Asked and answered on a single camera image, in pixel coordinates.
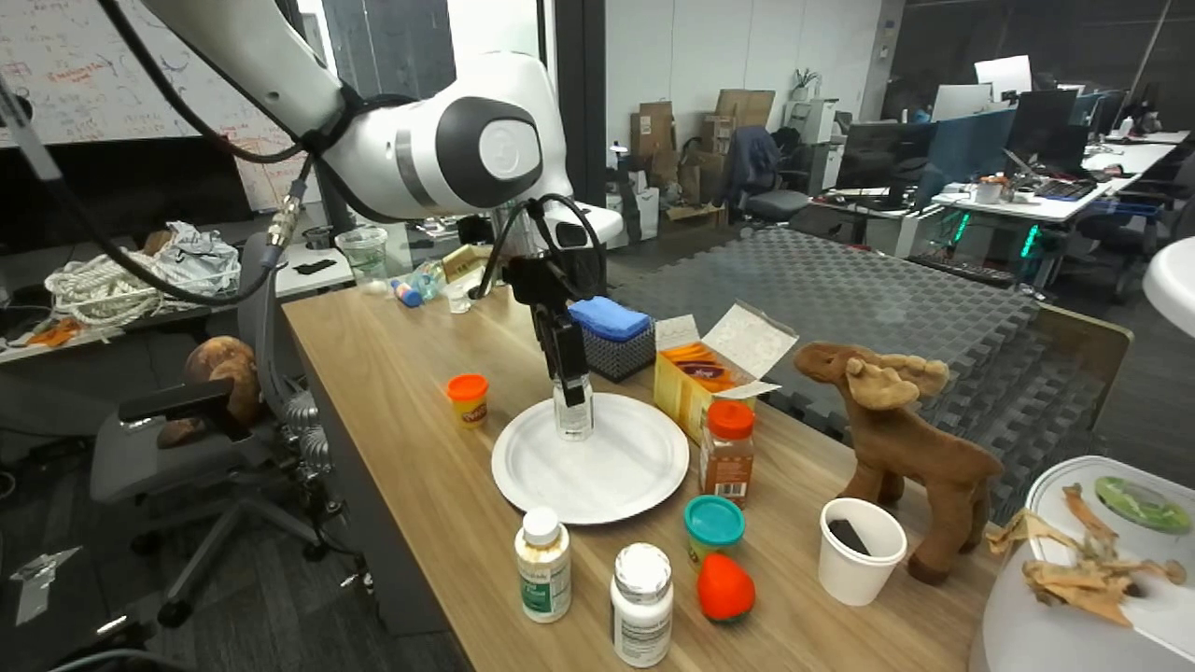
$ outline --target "yellow box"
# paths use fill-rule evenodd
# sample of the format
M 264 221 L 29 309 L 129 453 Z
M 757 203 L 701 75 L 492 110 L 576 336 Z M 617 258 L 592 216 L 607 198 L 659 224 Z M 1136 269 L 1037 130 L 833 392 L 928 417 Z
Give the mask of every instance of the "yellow box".
M 749 308 L 732 308 L 701 341 L 693 319 L 661 323 L 654 405 L 693 442 L 701 442 L 714 397 L 756 401 L 775 392 L 776 384 L 767 384 L 761 379 L 792 350 L 792 344 L 792 333 Z

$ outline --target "toy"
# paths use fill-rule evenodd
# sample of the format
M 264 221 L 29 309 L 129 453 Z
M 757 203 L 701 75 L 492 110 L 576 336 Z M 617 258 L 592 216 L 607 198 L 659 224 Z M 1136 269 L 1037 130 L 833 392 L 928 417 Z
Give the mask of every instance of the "toy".
M 915 414 L 919 401 L 944 387 L 948 366 L 915 355 L 806 344 L 796 355 L 796 370 L 843 397 L 856 447 L 856 473 L 843 498 L 897 509 L 903 477 L 928 485 L 932 529 L 910 552 L 907 572 L 922 584 L 948 580 L 959 552 L 971 552 L 981 539 L 986 490 L 1000 471 L 999 456 Z
M 239 426 L 254 426 L 263 414 L 258 405 L 258 363 L 254 350 L 232 336 L 215 336 L 188 355 L 188 384 L 232 381 L 229 417 Z M 162 426 L 156 443 L 178 447 L 208 431 L 205 417 L 171 417 Z
M 756 584 L 729 552 L 709 552 L 698 568 L 698 607 L 714 623 L 745 620 L 756 610 Z

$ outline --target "white cup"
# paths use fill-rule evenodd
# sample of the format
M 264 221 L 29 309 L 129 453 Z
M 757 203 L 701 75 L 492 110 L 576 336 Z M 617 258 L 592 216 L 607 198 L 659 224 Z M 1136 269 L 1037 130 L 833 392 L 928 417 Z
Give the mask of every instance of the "white cup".
M 833 521 L 848 521 L 863 539 L 866 552 L 856 552 L 853 547 L 843 547 L 831 529 Z M 823 592 L 842 607 L 871 607 L 885 592 L 903 552 L 907 552 L 907 534 L 885 509 L 856 498 L 837 498 L 823 509 L 819 580 L 823 580 Z

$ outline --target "wooden moose figurine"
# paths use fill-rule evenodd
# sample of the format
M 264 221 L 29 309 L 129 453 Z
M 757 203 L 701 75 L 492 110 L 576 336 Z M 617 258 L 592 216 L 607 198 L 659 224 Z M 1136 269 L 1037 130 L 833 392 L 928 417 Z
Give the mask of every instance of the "wooden moose figurine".
M 939 397 L 948 366 L 939 359 L 874 355 L 843 344 L 806 344 L 796 370 L 843 397 L 856 477 L 843 498 L 897 509 L 903 477 L 928 485 L 932 527 L 907 572 L 941 584 L 981 543 L 989 477 L 1000 460 L 932 426 L 915 405 Z

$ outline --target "floor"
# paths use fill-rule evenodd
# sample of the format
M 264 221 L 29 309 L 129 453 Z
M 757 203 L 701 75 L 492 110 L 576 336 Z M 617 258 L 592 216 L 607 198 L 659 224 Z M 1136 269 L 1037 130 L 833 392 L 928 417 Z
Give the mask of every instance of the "floor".
M 613 279 L 639 277 L 674 258 L 707 249 L 737 234 L 720 221 L 664 224 L 661 239 L 617 249 L 610 258 Z M 1195 485 L 1195 341 L 1164 325 L 1146 304 L 1108 308 L 1088 284 L 1061 284 L 1057 304 L 1081 308 L 1107 323 L 1136 330 L 1136 350 L 1108 397 L 1090 453 L 1108 453 L 1146 471 Z M 170 350 L 154 355 L 147 384 L 166 379 Z M 191 539 L 170 539 L 162 552 L 137 558 L 125 509 L 96 509 L 88 498 L 88 443 L 69 443 L 51 467 L 33 471 L 18 506 L 0 509 L 0 572 L 15 572 L 39 552 L 75 548 L 55 575 L 49 613 L 15 626 L 18 587 L 3 584 L 0 613 L 0 667 L 51 667 L 95 640 L 95 626 L 114 615 L 154 623 L 162 587 L 188 558 Z M 355 563 L 330 558 L 304 559 L 299 543 L 248 529 L 239 547 L 215 572 L 198 613 L 178 633 L 156 633 L 149 649 L 185 667 L 456 667 L 446 640 L 396 640 L 371 610 L 371 593 L 351 584 Z

